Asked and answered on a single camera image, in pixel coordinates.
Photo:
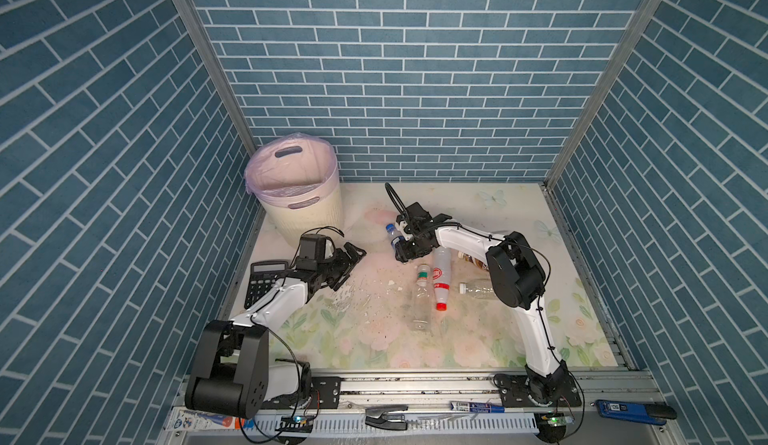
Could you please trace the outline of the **clear bottle blue cap label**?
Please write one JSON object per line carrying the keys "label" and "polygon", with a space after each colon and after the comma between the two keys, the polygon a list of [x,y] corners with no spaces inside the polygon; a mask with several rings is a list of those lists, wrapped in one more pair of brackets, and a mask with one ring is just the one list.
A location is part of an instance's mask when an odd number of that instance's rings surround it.
{"label": "clear bottle blue cap label", "polygon": [[405,237],[393,223],[386,225],[386,232],[393,251],[398,254],[401,245],[405,242]]}

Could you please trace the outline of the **white bottle red cap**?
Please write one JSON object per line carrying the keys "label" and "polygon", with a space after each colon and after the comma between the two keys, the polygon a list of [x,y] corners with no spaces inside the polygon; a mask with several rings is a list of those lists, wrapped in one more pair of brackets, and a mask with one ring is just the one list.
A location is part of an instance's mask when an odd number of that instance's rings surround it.
{"label": "white bottle red cap", "polygon": [[438,247],[434,250],[432,276],[437,311],[447,310],[451,279],[451,252]]}

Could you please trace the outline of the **clear bottle green white cap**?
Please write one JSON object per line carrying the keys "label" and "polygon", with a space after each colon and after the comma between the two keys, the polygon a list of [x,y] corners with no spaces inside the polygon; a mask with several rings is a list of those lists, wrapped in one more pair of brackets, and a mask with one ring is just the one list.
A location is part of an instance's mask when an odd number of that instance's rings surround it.
{"label": "clear bottle green white cap", "polygon": [[411,305],[411,325],[415,331],[428,331],[430,328],[432,307],[431,272],[432,269],[427,264],[421,264],[417,267]]}

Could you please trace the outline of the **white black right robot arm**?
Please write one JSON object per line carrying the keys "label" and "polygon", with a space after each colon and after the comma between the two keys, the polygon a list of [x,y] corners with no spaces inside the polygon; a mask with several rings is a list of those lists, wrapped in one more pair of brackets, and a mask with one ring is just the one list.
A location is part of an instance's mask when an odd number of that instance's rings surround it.
{"label": "white black right robot arm", "polygon": [[404,206],[394,196],[395,226],[405,239],[394,246],[395,258],[407,263],[439,247],[455,250],[486,265],[496,297],[516,313],[525,347],[529,390],[540,402],[566,386],[570,373],[554,346],[544,312],[548,275],[536,251],[518,233],[492,234],[464,226],[445,214],[432,216],[415,202]]}

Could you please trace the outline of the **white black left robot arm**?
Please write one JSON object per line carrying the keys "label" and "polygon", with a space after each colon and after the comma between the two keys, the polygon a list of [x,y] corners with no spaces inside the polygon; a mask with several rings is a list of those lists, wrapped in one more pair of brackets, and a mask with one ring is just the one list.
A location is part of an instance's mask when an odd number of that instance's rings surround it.
{"label": "white black left robot arm", "polygon": [[321,234],[300,239],[296,257],[251,265],[256,301],[231,320],[213,320],[202,333],[185,392],[190,410],[251,419],[281,400],[298,407],[310,398],[310,366],[294,352],[270,358],[270,340],[324,288],[338,290],[367,252],[347,242],[336,248]]}

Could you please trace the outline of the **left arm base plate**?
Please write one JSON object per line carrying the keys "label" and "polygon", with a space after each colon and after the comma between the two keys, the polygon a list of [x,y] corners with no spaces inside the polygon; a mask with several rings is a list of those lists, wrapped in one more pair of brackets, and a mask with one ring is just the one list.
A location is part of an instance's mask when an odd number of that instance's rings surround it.
{"label": "left arm base plate", "polygon": [[295,406],[299,411],[316,409],[337,409],[340,400],[341,378],[337,376],[312,377],[309,391],[293,395],[281,395],[271,400],[265,400],[263,409],[292,410]]}

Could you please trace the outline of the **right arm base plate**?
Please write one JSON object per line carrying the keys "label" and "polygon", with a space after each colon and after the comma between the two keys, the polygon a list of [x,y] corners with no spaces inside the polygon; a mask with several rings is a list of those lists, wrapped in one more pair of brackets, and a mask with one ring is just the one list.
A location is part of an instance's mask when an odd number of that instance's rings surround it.
{"label": "right arm base plate", "polygon": [[583,404],[578,382],[570,373],[541,377],[537,374],[498,373],[492,378],[502,405],[514,407],[579,407]]}

